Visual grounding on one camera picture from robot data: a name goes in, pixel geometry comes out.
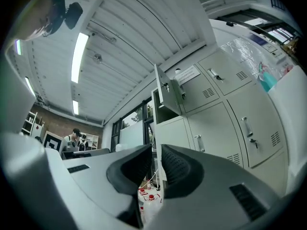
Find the ceiling beam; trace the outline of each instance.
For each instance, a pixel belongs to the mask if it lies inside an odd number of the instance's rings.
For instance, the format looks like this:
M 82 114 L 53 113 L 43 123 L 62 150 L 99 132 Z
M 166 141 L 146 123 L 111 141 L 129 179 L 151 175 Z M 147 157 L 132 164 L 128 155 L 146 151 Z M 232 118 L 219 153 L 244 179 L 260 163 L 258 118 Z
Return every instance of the ceiling beam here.
M 76 28 L 75 28 L 75 31 L 77 33 L 77 35 L 75 36 L 75 43 L 77 41 L 79 33 L 87 33 L 87 31 L 86 31 L 87 25 L 88 25 L 90 19 L 92 18 L 92 16 L 94 15 L 94 13 L 96 12 L 97 8 L 102 3 L 102 1 L 103 0 L 90 0 L 90 2 L 87 4 L 86 8 L 84 8 L 83 15 L 81 16 L 81 18 L 78 21 L 78 24 L 76 25 Z M 77 83 L 74 83 L 74 82 L 71 81 L 71 67 L 69 68 L 68 76 L 69 76 L 68 81 L 71 83 L 71 85 L 70 85 L 70 87 L 71 87 L 71 100 L 73 100 L 74 97 L 73 97 L 73 91 L 72 90 L 74 89 L 74 86 L 77 85 Z M 71 113 L 74 115 L 72 101 L 71 101 Z

